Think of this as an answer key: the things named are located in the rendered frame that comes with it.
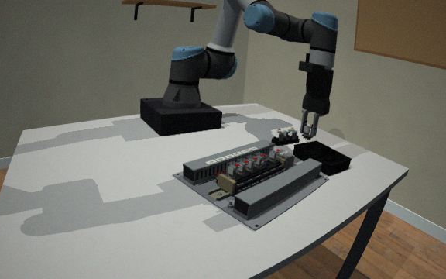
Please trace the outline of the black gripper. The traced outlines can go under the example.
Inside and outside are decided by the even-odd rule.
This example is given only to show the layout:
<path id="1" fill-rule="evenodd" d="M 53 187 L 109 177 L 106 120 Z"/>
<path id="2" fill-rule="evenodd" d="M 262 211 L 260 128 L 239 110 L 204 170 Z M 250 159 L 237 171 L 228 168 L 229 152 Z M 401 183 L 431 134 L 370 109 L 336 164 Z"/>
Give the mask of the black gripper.
<path id="1" fill-rule="evenodd" d="M 309 53 L 306 54 L 306 62 L 299 62 L 299 70 L 310 72 L 307 73 L 300 133 L 303 132 L 304 123 L 307 122 L 308 112 L 315 112 L 310 137 L 316 136 L 319 117 L 329 113 L 329 96 L 334 74 L 332 68 L 334 66 L 335 54 L 319 50 L 309 50 Z"/>

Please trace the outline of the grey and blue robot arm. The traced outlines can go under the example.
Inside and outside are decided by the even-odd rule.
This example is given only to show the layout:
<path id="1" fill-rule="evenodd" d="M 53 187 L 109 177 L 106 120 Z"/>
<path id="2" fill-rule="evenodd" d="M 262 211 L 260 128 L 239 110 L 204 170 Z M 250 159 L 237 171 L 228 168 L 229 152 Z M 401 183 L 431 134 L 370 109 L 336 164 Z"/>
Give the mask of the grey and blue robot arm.
<path id="1" fill-rule="evenodd" d="M 235 73 L 238 62 L 232 46 L 242 11 L 245 26 L 257 33 L 288 42 L 309 43 L 312 50 L 336 52 L 338 18 L 335 15 L 314 12 L 311 19 L 299 19 L 275 10 L 267 0 L 223 0 L 206 50 L 202 46 L 180 46 L 173 50 L 163 105 L 198 109 L 201 107 L 200 78 L 221 80 Z"/>

